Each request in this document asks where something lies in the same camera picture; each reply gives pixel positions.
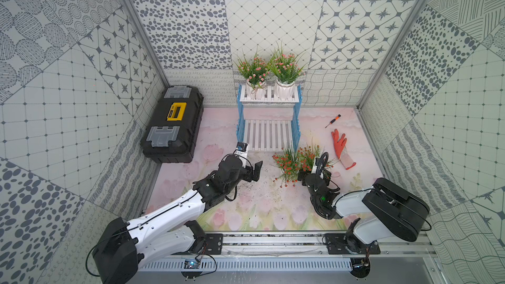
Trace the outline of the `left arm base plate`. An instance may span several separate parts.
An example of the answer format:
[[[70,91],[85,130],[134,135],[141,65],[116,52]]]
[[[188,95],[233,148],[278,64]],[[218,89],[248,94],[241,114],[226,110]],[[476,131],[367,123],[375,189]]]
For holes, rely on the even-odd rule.
[[[205,234],[195,236],[193,244],[185,253],[220,255],[222,253],[223,240],[223,234]]]

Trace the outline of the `aluminium rail frame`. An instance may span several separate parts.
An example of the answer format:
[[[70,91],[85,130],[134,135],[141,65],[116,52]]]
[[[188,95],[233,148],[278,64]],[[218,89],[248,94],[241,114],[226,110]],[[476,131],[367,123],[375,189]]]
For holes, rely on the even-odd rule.
[[[366,277],[370,269],[370,257],[392,256],[409,258],[435,256],[435,250],[426,235],[415,242],[389,237],[377,241],[379,255],[329,255],[322,243],[324,234],[316,233],[231,233],[224,235],[222,253],[176,255],[204,256],[204,262],[197,263],[198,273],[204,270],[246,270],[246,269],[287,269],[287,270],[348,270],[356,277]]]

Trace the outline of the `red work glove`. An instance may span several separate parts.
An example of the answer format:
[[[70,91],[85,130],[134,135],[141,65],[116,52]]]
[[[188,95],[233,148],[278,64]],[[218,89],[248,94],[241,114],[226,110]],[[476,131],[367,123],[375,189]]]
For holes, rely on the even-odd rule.
[[[343,165],[344,169],[350,170],[356,165],[356,163],[346,151],[347,146],[346,134],[340,133],[338,129],[335,129],[334,131],[332,131],[331,136],[334,141],[334,151],[337,159]]]

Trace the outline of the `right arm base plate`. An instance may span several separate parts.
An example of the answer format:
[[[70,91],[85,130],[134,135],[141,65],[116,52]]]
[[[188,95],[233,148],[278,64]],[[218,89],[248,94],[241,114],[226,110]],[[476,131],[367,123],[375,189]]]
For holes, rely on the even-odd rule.
[[[326,246],[329,255],[379,255],[381,253],[375,241],[366,245],[354,236],[346,234],[324,234],[322,243]]]

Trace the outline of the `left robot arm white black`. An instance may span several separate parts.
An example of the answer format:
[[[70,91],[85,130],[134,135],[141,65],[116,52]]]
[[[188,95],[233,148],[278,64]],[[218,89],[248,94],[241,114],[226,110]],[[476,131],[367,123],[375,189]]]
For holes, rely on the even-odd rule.
[[[86,256],[102,283],[127,283],[144,265],[174,253],[198,255],[206,234],[196,219],[237,193],[241,181],[258,181],[263,163],[251,164],[245,153],[226,155],[193,188],[158,210],[130,221],[116,218]]]

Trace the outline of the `floral pink table mat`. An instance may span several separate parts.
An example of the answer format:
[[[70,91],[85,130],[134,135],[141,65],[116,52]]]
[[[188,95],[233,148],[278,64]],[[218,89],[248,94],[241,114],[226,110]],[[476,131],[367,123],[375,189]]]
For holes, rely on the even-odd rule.
[[[338,114],[341,118],[325,128]],[[194,181],[218,168],[222,157],[236,146],[238,111],[235,108],[207,108],[203,113],[193,160],[188,164],[163,164],[157,177],[146,212],[172,202],[189,190]],[[335,163],[332,186],[342,193],[370,187],[382,173],[373,155],[362,125],[351,108],[304,107],[300,111],[301,146],[319,145],[332,152],[331,131],[338,129],[347,136],[347,152],[356,165],[350,170]],[[199,224],[207,231],[306,231],[345,230],[355,215],[340,220],[326,220],[315,213],[308,189],[300,183],[280,187],[276,178],[280,170],[271,153],[252,152],[248,158],[263,161],[261,177],[256,182],[241,182],[236,194],[201,215]]]

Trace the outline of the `black yellow toolbox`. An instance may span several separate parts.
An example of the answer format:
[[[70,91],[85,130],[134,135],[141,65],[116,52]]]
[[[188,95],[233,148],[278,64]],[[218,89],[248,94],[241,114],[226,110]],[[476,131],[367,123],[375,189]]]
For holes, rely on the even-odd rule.
[[[204,97],[193,86],[167,88],[141,140],[143,154],[154,162],[190,163],[204,111]]]

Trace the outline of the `pink flower pot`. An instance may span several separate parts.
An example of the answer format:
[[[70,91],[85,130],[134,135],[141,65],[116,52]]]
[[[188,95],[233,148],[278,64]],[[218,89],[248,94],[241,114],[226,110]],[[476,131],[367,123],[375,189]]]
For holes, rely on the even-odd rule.
[[[249,97],[254,100],[263,99],[271,73],[267,62],[256,53],[252,58],[239,57],[236,66],[245,79]]]
[[[276,78],[276,93],[281,100],[287,101],[294,96],[296,81],[304,75],[300,58],[301,55],[286,53],[283,46],[278,45],[267,63],[267,69]]]

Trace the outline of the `blue white two-tier rack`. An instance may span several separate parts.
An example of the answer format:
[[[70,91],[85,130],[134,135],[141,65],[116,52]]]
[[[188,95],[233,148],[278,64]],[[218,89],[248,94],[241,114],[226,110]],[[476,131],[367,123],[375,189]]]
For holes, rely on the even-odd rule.
[[[272,85],[264,89],[264,97],[251,98],[249,87],[238,87],[238,124],[236,138],[248,144],[248,150],[280,152],[284,149],[296,151],[301,139],[299,114],[302,90],[297,86],[289,99],[277,96]]]

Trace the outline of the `red black screwdriver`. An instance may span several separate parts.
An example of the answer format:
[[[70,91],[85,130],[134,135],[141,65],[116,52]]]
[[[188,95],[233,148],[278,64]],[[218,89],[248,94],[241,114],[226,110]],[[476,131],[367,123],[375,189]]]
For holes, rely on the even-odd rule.
[[[328,124],[327,126],[325,126],[325,128],[328,128],[329,126],[331,126],[332,124],[334,124],[337,120],[339,120],[341,118],[341,115],[338,114],[335,118],[333,118]]]

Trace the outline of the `red flower pot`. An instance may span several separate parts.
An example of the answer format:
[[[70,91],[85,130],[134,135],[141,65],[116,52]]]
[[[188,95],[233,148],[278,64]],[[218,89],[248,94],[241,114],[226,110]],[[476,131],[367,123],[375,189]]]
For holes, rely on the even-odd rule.
[[[274,164],[281,171],[281,174],[276,178],[276,181],[280,183],[280,187],[288,187],[289,184],[295,185],[298,182],[301,170],[299,152],[293,149],[285,149],[280,153],[275,153],[272,158]]]
[[[311,172],[316,158],[319,158],[322,153],[322,148],[319,145],[299,147],[297,151],[299,171]]]

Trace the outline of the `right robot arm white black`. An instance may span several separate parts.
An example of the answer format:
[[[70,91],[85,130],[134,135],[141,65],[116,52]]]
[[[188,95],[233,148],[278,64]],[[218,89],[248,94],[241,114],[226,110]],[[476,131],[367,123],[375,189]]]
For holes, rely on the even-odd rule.
[[[323,172],[303,172],[299,177],[308,188],[310,202],[320,217],[336,220],[369,214],[367,218],[354,219],[343,235],[324,235],[329,252],[378,254],[378,240],[395,236],[415,242],[427,223],[429,205],[384,177],[378,178],[371,188],[343,195],[339,188],[329,187],[330,181]]]

